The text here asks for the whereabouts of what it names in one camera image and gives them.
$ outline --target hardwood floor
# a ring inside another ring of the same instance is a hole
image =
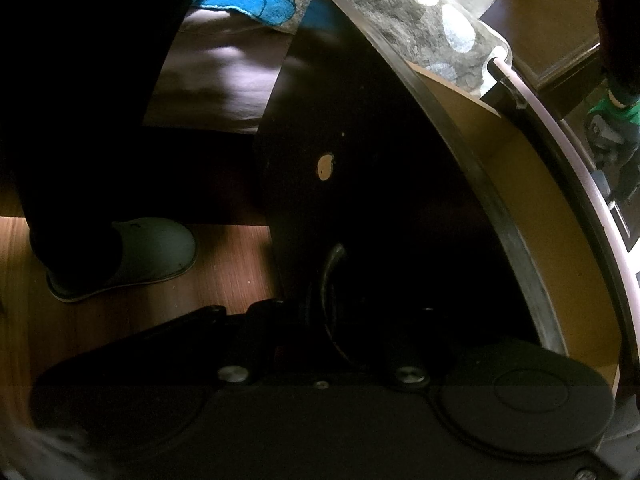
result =
[[[190,227],[199,252],[185,275],[65,304],[47,290],[24,218],[0,217],[0,394],[18,420],[30,421],[32,381],[64,359],[206,305],[237,314],[278,295],[268,227]]]
[[[496,0],[482,20],[509,42],[513,67],[560,120],[600,81],[597,0]]]

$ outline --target metal screw head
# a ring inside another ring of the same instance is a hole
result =
[[[402,384],[418,384],[427,378],[427,374],[415,366],[403,366],[396,370],[396,377]]]
[[[241,383],[249,377],[249,370],[241,366],[223,366],[218,370],[218,378],[225,383]]]
[[[598,475],[591,469],[580,469],[580,471],[575,474],[574,480],[598,480]]]

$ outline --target slipper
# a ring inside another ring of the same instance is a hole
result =
[[[165,282],[195,263],[196,241],[178,222],[139,218],[112,225],[122,238],[122,260],[116,273],[94,290],[69,290],[48,274],[49,290],[58,300],[73,303],[112,288]]]

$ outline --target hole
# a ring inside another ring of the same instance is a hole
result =
[[[331,153],[325,153],[318,159],[318,167],[316,168],[318,178],[323,182],[329,180],[334,172],[334,156]]]

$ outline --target black pants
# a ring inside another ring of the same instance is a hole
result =
[[[614,192],[614,197],[620,203],[625,203],[634,196],[640,186],[640,149],[620,168],[620,180]]]
[[[640,95],[640,0],[598,1],[600,54],[604,67],[631,99]]]
[[[190,1],[2,0],[3,145],[32,248],[69,285],[120,262],[114,184]]]

